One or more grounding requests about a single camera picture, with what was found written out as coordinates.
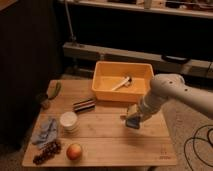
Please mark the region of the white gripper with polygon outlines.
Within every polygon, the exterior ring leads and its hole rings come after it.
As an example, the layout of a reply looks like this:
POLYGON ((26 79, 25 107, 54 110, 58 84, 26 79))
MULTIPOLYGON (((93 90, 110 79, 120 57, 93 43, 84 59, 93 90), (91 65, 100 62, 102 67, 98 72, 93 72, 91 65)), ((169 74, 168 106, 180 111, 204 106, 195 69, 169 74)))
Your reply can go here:
POLYGON ((127 108, 127 119, 135 119, 138 118, 140 122, 146 120, 145 115, 141 112, 137 104, 130 105, 127 108))

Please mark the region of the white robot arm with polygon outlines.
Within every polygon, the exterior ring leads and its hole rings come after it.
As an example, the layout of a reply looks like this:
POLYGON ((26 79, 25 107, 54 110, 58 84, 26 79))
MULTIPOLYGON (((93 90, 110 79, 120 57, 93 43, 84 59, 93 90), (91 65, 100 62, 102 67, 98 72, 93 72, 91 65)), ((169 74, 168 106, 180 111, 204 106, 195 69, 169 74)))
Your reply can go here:
POLYGON ((179 74, 157 74, 150 80, 150 90, 128 108, 126 120, 146 121, 170 99, 176 99, 213 119, 213 93, 185 84, 179 74))

